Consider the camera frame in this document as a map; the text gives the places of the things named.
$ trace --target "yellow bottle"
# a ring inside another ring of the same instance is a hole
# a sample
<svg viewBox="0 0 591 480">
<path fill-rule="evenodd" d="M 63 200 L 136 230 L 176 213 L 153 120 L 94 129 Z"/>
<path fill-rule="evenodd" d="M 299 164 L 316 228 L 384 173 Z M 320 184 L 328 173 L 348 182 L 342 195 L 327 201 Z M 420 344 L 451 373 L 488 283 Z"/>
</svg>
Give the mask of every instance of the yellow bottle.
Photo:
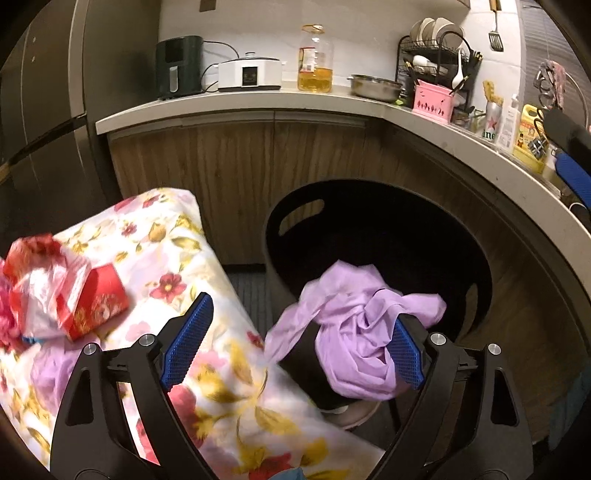
<svg viewBox="0 0 591 480">
<path fill-rule="evenodd" d="M 521 112 L 521 122 L 519 123 L 519 131 L 517 132 L 515 148 L 513 149 L 513 156 L 531 168 L 534 172 L 541 173 L 544 169 L 544 162 L 543 160 L 540 161 L 535 158 L 529 148 L 530 142 L 535 138 L 540 137 L 534 125 L 534 121 L 537 118 L 540 117 L 538 116 L 538 110 L 535 106 L 523 106 L 523 110 Z M 538 121 L 537 125 L 539 129 L 542 130 L 542 133 L 544 133 L 544 127 L 541 125 L 541 121 Z"/>
<path fill-rule="evenodd" d="M 329 93 L 333 80 L 333 45 L 322 25 L 304 25 L 297 87 L 303 92 Z"/>
</svg>

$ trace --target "rice cooker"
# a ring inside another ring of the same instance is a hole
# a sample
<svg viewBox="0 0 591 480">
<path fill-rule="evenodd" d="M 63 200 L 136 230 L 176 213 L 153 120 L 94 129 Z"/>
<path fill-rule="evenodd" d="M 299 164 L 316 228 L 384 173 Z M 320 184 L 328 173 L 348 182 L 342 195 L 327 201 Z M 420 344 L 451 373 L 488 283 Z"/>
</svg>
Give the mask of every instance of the rice cooker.
<svg viewBox="0 0 591 480">
<path fill-rule="evenodd" d="M 220 92 L 279 90 L 281 88 L 281 60 L 257 57 L 254 52 L 245 57 L 218 65 Z"/>
</svg>

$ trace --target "pink utensil holder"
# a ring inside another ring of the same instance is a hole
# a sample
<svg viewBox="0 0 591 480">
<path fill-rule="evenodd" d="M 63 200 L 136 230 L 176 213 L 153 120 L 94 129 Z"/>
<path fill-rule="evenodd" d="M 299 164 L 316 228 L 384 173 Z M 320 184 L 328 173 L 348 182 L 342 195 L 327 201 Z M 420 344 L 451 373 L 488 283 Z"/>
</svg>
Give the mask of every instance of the pink utensil holder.
<svg viewBox="0 0 591 480">
<path fill-rule="evenodd" d="M 448 124 L 452 118 L 453 95 L 449 88 L 440 85 L 418 81 L 414 95 L 413 112 L 440 122 Z"/>
</svg>

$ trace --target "cooking oil bottle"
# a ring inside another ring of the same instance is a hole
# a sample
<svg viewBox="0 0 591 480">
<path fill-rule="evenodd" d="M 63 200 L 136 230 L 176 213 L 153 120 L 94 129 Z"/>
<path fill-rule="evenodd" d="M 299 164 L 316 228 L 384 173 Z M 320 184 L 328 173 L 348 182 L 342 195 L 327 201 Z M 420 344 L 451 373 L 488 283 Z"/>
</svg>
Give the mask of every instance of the cooking oil bottle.
<svg viewBox="0 0 591 480">
<path fill-rule="evenodd" d="M 297 87 L 303 92 L 329 93 L 333 80 L 333 44 L 322 25 L 304 25 Z"/>
</svg>

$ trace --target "beer can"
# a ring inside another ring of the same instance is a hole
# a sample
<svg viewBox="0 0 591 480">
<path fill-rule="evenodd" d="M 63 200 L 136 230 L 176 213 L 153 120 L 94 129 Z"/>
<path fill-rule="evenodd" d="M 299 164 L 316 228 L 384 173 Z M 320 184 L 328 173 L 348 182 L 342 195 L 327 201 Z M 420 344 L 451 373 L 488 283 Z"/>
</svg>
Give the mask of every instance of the beer can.
<svg viewBox="0 0 591 480">
<path fill-rule="evenodd" d="M 503 107 L 495 102 L 486 103 L 486 118 L 484 123 L 484 130 L 482 131 L 482 138 L 489 142 L 494 142 L 496 138 L 496 130 L 501 124 L 501 115 Z"/>
</svg>

